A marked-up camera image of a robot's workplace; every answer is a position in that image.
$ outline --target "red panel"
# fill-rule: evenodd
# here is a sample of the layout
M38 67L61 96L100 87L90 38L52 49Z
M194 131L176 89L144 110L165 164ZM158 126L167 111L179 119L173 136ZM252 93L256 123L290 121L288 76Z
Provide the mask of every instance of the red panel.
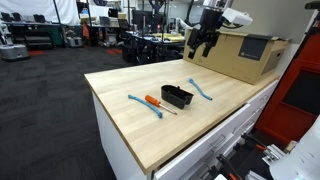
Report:
M319 46L320 34L310 36L297 58L303 59L304 61L320 63Z
M284 143L288 143L292 139L298 140L308 131L316 119L316 116L310 113L282 103L282 99L301 70L320 73L320 64L301 59L294 60L256 124L257 129L268 133Z
M30 56L43 55L44 51L28 51Z
M273 136L276 135L279 140L289 143L291 140L299 140L310 129L316 118L312 114L280 103L262 130L273 131L275 132Z

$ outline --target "monitor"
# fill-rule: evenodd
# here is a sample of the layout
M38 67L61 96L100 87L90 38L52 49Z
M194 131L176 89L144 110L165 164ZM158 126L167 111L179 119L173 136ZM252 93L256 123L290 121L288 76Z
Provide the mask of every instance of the monitor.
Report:
M128 21L126 19L118 19L118 22L119 22L119 27L121 29L129 29L129 24L128 24Z
M21 21L21 15L19 13L12 13L14 21Z
M108 16L118 18L118 9L111 9L110 8L108 11Z
M82 9L83 9L83 8L86 8L86 7L87 7L86 3L83 3L83 2L77 2L78 14L81 14Z
M158 32L158 25L162 27L162 25L166 24L166 17L163 13L155 14L152 19L151 29L153 32Z
M132 23L138 26L138 30L142 30L143 16L145 17L145 25L151 25L152 11L132 10Z
M33 17L34 17L35 22L38 22L38 23L45 23L46 22L46 19L42 14L34 14Z
M1 16L2 16L2 20L5 21L5 22L12 22L12 19L10 17L10 14L8 13L1 13Z

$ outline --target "workbench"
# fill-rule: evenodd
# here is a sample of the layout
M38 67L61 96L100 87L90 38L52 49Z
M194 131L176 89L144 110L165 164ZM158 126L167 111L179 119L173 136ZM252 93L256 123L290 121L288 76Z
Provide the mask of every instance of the workbench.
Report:
M183 52L185 42L184 37L180 34L165 33L164 37L170 40L164 40L161 38L161 33L145 34L143 37L142 34L134 31L126 31L126 33L130 37L125 41L126 49L123 50L126 61L133 60L135 63L142 65L182 57L178 53Z
M278 83L273 74L257 85L184 60L86 74L102 146L117 179L200 179L216 156L227 155L252 129ZM213 98L209 101L188 82ZM161 86L194 94L181 110L161 99ZM178 113L154 111L128 94L162 101Z
M8 26L18 43L26 44L28 48L33 46L49 47L50 49L55 46L66 47L64 25L62 24L24 21L2 23Z

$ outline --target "cabinet drawer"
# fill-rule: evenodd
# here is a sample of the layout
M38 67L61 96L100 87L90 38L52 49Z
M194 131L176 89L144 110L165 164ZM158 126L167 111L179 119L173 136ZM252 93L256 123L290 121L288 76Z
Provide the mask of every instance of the cabinet drawer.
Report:
M232 138L235 127L239 127L239 125L243 123L241 123L242 119L239 117L242 117L245 113L248 113L249 107L250 105L247 104L236 111L212 131L207 133L204 137L179 154L176 158L155 173L155 179L178 179L208 153L218 151Z
M219 167L218 164L220 163L217 159L219 154L223 154L224 156L228 156L232 150L233 147L240 142L241 136L233 136L228 143L226 143L219 151L215 152L214 155L212 155L210 158L207 159L206 163L208 167L216 166Z
M268 102L278 82L279 82L278 80L275 80L274 82L272 82L270 85L268 85L266 88L264 88L262 91L260 91L258 94L256 94L254 97L252 97L250 100L247 101L247 103L251 105L251 108L253 111L255 111L256 107L261 107L263 104L266 104Z
M207 176L207 172L209 171L209 167L206 163L201 162L200 168L190 177L189 180L203 180Z
M183 176L181 176L178 180L194 180L197 179L198 173L202 171L203 169L209 170L209 168L206 166L206 163L203 161L197 162L194 166L192 166L191 169L189 169Z
M256 121L258 120L259 116L261 115L263 109L265 108L266 104L263 104L261 107L256 108L254 113L246 120L244 124L240 126L240 128L234 134L235 136L240 136L244 132L250 132L255 125Z

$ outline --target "gray carpet floor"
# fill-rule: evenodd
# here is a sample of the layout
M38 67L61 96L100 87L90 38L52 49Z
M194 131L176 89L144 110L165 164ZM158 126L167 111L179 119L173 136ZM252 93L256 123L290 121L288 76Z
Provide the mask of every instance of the gray carpet floor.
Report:
M0 61L0 179L115 179L84 74L129 66L100 47Z

